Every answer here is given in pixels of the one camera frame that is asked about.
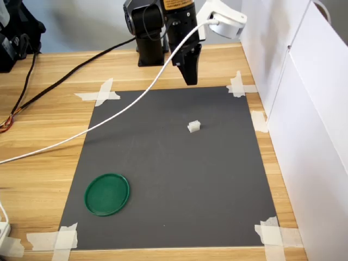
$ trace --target masking tape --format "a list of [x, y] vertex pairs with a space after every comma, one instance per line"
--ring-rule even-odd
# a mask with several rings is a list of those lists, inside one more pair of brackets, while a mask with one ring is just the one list
[[29, 233], [33, 251], [54, 251], [52, 261], [67, 261], [72, 248], [77, 248], [77, 223], [61, 227], [58, 232]]
[[236, 77], [231, 79], [231, 85], [226, 86], [229, 94], [233, 94], [234, 97], [240, 98], [245, 96], [245, 93], [257, 93], [255, 85], [243, 85], [240, 71], [237, 71]]
[[102, 105], [106, 100], [119, 100], [121, 96], [117, 95], [114, 91], [110, 91], [113, 86], [113, 81], [113, 78], [108, 79], [102, 84], [99, 92], [88, 92], [75, 95], [80, 97], [82, 101], [96, 101], [95, 107]]
[[5, 237], [0, 248], [0, 256], [23, 257], [24, 246], [18, 238]]
[[264, 133], [268, 132], [266, 119], [262, 111], [253, 110], [251, 112], [251, 120], [252, 120], [252, 124], [254, 125], [254, 129], [257, 132], [264, 132]]
[[255, 231], [265, 245], [267, 261], [285, 261], [284, 247], [303, 247], [299, 230], [279, 227], [276, 217], [261, 221]]

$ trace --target wooden tabletop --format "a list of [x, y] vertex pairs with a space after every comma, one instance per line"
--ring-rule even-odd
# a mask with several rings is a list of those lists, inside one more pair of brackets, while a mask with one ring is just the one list
[[[40, 54], [24, 100], [56, 82], [96, 52]], [[29, 55], [13, 70], [0, 74], [0, 121], [17, 101], [32, 62]], [[112, 91], [144, 90], [159, 67], [138, 67], [135, 51], [112, 51], [76, 72], [44, 95], [15, 119], [12, 128], [0, 134], [0, 160], [55, 144], [88, 128], [94, 101], [82, 101], [74, 93], [98, 92], [113, 78]], [[244, 84], [254, 84], [240, 44], [204, 46], [195, 87], [226, 86], [240, 71]], [[153, 89], [187, 88], [178, 68], [169, 65]], [[264, 111], [258, 94], [247, 94], [250, 110]], [[270, 184], [279, 223], [297, 228], [288, 194], [268, 133], [257, 140]], [[71, 186], [85, 135], [32, 157], [0, 165], [0, 199], [8, 212], [11, 237], [25, 246], [22, 259], [51, 260], [52, 252], [33, 252], [26, 234], [55, 232]], [[307, 260], [304, 249], [285, 248], [287, 260]], [[146, 250], [72, 250], [70, 260], [266, 260], [263, 247], [172, 248]]]

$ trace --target yellow label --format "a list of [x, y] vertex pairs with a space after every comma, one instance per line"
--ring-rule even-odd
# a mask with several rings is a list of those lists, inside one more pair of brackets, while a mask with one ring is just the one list
[[165, 10], [179, 9], [192, 4], [194, 0], [163, 0]]

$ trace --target white cabinet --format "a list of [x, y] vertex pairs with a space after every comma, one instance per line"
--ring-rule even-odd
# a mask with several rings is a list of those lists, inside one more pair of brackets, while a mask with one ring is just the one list
[[269, 115], [284, 65], [309, 0], [243, 0], [248, 16], [241, 42], [266, 114]]
[[348, 47], [313, 3], [268, 127], [309, 260], [348, 260]]
[[290, 54], [348, 170], [348, 47], [313, 3]]
[[347, 260], [348, 175], [292, 58], [268, 127], [309, 260]]

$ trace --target green lid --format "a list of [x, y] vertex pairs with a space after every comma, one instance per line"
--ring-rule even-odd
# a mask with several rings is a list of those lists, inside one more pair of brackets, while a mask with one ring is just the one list
[[129, 184], [119, 174], [104, 174], [89, 184], [85, 192], [87, 209], [97, 216], [110, 216], [120, 211], [129, 198]]

